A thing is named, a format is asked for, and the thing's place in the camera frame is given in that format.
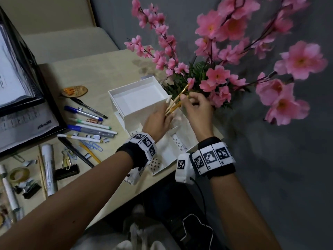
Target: blue pen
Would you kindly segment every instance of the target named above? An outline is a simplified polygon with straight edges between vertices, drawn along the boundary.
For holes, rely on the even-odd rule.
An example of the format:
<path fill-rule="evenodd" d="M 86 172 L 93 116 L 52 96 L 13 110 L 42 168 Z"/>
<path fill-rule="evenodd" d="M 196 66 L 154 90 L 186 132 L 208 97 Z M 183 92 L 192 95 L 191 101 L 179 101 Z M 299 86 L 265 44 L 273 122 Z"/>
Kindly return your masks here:
<path fill-rule="evenodd" d="M 67 128 L 76 132 L 84 132 L 92 135 L 100 135 L 103 137 L 108 137 L 108 138 L 114 138 L 114 134 L 103 132 L 103 131 L 97 131 L 97 130 L 91 130 L 88 128 L 84 128 L 81 126 L 76 126 L 76 125 L 67 125 Z"/>
<path fill-rule="evenodd" d="M 65 111 L 69 111 L 69 112 L 72 112 L 72 113 L 78 113 L 78 114 L 81 114 L 83 116 L 86 116 L 86 117 L 89 117 L 89 118 L 93 118 L 93 119 L 96 119 L 98 121 L 103 121 L 103 118 L 100 118 L 98 116 L 95 116 L 89 112 L 86 112 L 86 111 L 81 111 L 81 110 L 78 110 L 78 109 L 75 109 L 71 106 L 68 106 L 68 105 L 65 105 L 64 107 Z"/>

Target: person's left hand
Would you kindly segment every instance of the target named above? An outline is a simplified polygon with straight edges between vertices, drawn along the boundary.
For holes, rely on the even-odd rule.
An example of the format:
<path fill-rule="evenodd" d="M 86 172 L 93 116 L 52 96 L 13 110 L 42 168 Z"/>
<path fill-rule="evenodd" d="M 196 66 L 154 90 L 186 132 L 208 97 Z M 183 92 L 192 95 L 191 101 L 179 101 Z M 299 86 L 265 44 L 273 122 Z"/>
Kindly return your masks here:
<path fill-rule="evenodd" d="M 165 117 L 167 108 L 168 104 L 164 103 L 156 112 L 148 117 L 142 129 L 142 132 L 148 133 L 155 140 L 155 143 L 159 142 L 170 128 L 173 114 Z"/>

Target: blue pen cap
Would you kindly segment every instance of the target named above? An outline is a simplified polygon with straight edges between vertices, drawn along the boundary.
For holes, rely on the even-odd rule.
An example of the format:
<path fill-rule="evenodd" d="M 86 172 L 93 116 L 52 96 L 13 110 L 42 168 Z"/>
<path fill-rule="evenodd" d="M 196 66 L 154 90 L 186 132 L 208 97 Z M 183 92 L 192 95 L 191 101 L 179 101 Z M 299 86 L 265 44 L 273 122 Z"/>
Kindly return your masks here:
<path fill-rule="evenodd" d="M 64 106 L 64 110 L 65 110 L 65 111 L 72 112 L 72 113 L 76 113 L 76 112 L 78 111 L 77 109 L 75 109 L 75 108 L 73 108 L 73 107 L 71 107 L 71 106 L 68 106 L 68 105 L 65 105 L 65 106 Z"/>
<path fill-rule="evenodd" d="M 81 131 L 81 127 L 80 126 L 76 126 L 76 125 L 67 125 L 67 129 L 76 131 L 76 132 L 80 132 Z"/>

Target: gray wall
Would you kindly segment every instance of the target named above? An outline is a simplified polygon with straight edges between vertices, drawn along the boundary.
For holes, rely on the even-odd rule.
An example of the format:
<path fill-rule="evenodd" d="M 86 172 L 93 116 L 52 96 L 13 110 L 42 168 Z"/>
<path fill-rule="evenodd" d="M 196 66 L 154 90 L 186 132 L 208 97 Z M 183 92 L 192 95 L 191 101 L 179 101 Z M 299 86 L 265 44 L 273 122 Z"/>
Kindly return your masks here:
<path fill-rule="evenodd" d="M 219 0 L 140 0 L 143 6 L 157 3 L 167 15 L 170 33 L 178 40 L 181 60 L 190 60 L 196 49 L 194 34 L 196 16 L 207 13 Z M 148 29 L 142 30 L 131 17 L 130 0 L 92 0 L 97 20 L 120 49 L 126 37 L 140 34 L 143 43 L 157 46 L 157 37 Z M 275 42 L 274 50 L 259 61 L 248 54 L 243 63 L 231 70 L 244 72 L 248 81 L 261 71 L 269 73 L 279 58 L 298 40 L 315 42 L 329 60 L 329 66 L 319 74 L 295 85 L 295 96 L 311 105 L 310 115 L 294 120 L 287 126 L 271 126 L 262 121 L 268 108 L 255 93 L 237 100 L 233 110 L 219 110 L 215 116 L 220 130 L 237 161 L 237 175 L 250 197 L 276 234 L 283 249 L 331 249 L 333 234 L 331 215 L 333 203 L 333 83 L 331 77 L 333 12 L 331 0 L 310 0 L 312 5 L 294 16 L 292 34 Z M 248 35 L 253 39 L 260 33 L 262 22 L 277 8 L 278 2 L 260 1 L 263 5 L 253 15 Z M 216 220 L 216 207 L 206 179 L 199 180 L 209 204 L 208 218 L 222 238 Z M 201 197 L 190 188 L 198 203 Z"/>

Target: dark floor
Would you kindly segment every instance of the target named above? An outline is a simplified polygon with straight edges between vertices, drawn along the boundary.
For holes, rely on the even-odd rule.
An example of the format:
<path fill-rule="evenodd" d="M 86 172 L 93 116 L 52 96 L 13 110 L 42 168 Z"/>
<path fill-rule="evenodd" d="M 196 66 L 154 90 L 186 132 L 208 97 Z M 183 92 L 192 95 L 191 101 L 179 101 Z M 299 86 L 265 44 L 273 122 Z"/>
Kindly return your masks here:
<path fill-rule="evenodd" d="M 209 249 L 212 232 L 211 229 L 201 224 L 208 225 L 205 215 L 186 185 L 175 181 L 174 173 L 125 203 L 103 220 L 115 231 L 122 232 L 123 221 L 131 214 L 136 204 L 144 206 L 147 217 L 163 223 L 181 249 Z M 184 222 L 187 237 L 180 241 L 185 236 L 182 221 L 191 213 L 195 214 L 201 223 L 195 216 L 188 217 Z M 213 236 L 210 249 L 223 249 L 216 235 Z"/>

